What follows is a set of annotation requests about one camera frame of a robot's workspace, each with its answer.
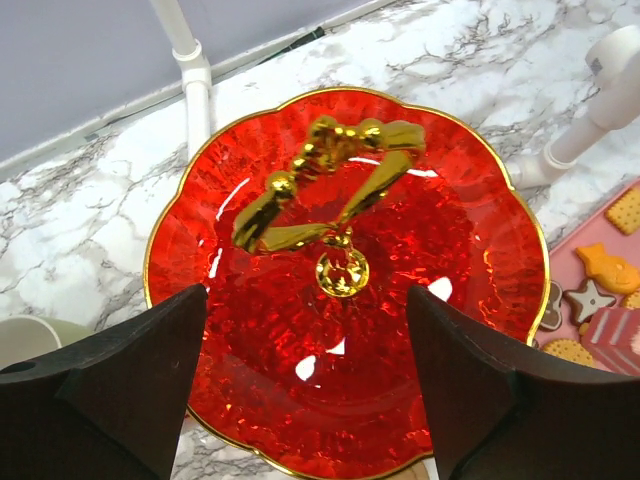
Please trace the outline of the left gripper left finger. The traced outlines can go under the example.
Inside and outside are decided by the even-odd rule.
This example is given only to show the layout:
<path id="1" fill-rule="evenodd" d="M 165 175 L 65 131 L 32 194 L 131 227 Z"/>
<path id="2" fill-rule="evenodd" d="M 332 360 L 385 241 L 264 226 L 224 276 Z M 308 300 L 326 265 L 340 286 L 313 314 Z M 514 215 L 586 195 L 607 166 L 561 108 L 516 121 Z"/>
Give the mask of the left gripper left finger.
<path id="1" fill-rule="evenodd" d="M 192 285 L 1 371 L 4 479 L 167 479 L 206 321 Z"/>

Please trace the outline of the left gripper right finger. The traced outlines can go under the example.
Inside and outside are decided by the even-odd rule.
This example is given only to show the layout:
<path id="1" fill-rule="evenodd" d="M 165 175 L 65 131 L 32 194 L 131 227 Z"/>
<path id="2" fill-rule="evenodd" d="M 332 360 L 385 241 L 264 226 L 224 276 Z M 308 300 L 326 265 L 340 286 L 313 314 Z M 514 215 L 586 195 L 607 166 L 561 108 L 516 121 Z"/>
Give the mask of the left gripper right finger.
<path id="1" fill-rule="evenodd" d="M 419 286 L 407 319 L 440 478 L 638 478 L 638 378 L 536 350 Z"/>

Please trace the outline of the heart gingerbread cookie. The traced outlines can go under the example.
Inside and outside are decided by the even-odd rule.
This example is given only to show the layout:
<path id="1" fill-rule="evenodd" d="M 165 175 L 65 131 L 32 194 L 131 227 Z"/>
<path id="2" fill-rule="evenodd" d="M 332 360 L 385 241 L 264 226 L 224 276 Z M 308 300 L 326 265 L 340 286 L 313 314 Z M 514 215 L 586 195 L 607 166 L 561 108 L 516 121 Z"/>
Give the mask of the heart gingerbread cookie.
<path id="1" fill-rule="evenodd" d="M 563 323 L 561 304 L 563 299 L 563 289 L 555 281 L 550 282 L 550 290 L 547 304 L 543 316 L 539 323 L 539 328 L 545 331 L 556 331 Z"/>

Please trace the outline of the pink cake slice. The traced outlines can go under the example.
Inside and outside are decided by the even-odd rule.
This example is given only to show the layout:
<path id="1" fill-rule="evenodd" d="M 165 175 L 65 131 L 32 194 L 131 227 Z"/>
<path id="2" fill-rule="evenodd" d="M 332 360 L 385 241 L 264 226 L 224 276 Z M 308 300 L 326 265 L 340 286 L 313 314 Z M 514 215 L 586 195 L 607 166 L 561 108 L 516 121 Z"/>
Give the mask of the pink cake slice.
<path id="1" fill-rule="evenodd" d="M 614 373 L 639 375 L 639 310 L 599 309 L 591 318 L 582 346 Z"/>

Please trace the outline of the orange fish cookie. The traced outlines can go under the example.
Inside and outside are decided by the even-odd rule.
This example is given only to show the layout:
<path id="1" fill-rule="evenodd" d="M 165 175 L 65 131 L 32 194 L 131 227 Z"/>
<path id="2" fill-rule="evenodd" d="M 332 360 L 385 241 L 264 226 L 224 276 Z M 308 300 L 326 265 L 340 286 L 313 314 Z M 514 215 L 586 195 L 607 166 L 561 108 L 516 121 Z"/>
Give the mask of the orange fish cookie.
<path id="1" fill-rule="evenodd" d="M 575 253 L 584 264 L 586 276 L 608 292 L 631 294 L 639 289 L 639 269 L 623 257 L 610 255 L 602 243 L 577 247 Z"/>

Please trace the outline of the red three-tier stand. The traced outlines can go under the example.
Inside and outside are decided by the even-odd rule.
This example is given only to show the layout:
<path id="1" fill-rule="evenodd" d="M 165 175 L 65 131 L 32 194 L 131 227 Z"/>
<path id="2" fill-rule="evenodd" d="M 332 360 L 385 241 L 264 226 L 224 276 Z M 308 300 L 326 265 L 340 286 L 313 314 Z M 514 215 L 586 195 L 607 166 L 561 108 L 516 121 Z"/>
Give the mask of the red three-tier stand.
<path id="1" fill-rule="evenodd" d="M 354 87 L 222 128 L 151 234 L 149 305 L 199 283 L 188 410 L 302 478 L 381 478 L 429 456 L 406 320 L 423 287 L 530 343 L 541 228 L 492 147 L 438 110 Z"/>

